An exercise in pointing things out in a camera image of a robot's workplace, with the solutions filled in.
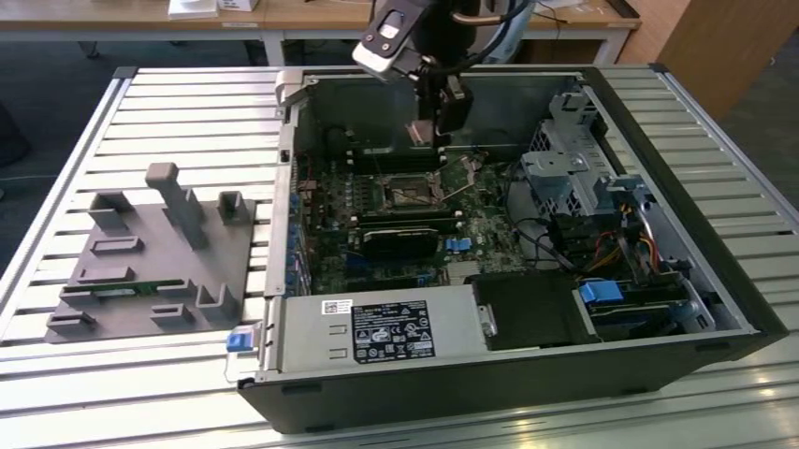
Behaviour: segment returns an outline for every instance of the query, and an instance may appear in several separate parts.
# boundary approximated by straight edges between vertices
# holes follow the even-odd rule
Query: wooden cabinet
[[[719,119],[799,26],[798,0],[629,0],[642,25],[619,63],[663,63]]]

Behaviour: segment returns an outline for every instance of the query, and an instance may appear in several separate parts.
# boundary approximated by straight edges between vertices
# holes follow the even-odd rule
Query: white label
[[[418,341],[417,343],[407,343],[409,349],[430,349],[434,347],[431,341]]]
[[[116,290],[100,290],[95,292],[96,297],[130,297],[136,295],[136,291],[132,288],[119,288]]]
[[[259,24],[252,22],[223,22],[224,28],[258,28]]]
[[[350,313],[350,309],[353,309],[353,299],[331,299],[322,302],[323,315]]]

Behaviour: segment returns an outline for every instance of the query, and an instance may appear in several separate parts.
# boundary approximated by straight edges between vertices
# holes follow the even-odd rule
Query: motherboard
[[[505,209],[509,163],[469,149],[363,149],[304,163],[314,294],[463,284],[526,269]]]

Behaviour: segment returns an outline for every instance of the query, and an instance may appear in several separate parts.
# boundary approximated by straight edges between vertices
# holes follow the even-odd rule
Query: red wire
[[[611,236],[613,234],[614,234],[613,231],[607,231],[607,232],[603,232],[602,234],[599,234],[599,237],[597,238],[597,244],[595,244],[595,249],[597,249],[597,251],[595,251],[595,260],[599,258],[599,250],[601,250],[599,245],[602,245],[602,240],[606,237]]]

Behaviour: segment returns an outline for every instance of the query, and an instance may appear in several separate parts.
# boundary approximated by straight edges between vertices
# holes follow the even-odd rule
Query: wooden desk
[[[171,21],[168,0],[0,0],[0,40],[262,40],[270,64],[286,65],[287,39],[359,39],[369,0],[262,0],[252,12],[220,11],[211,19]],[[641,20],[625,19],[606,0],[559,8],[569,23],[534,16],[525,39],[603,42],[595,61],[615,61]]]
[[[0,41],[262,40],[266,7],[171,21],[168,0],[0,0]]]
[[[200,31],[247,26],[258,29],[266,5],[263,0],[252,12],[220,11],[219,17],[171,21],[168,0],[3,0],[0,31]]]
[[[369,0],[267,0],[263,17],[266,52],[275,65],[284,65],[283,41],[287,39],[358,39],[366,29]],[[555,10],[569,23],[534,16],[525,39],[590,39],[603,42],[595,63],[613,64],[639,19],[623,18],[606,0],[589,0],[579,7]]]

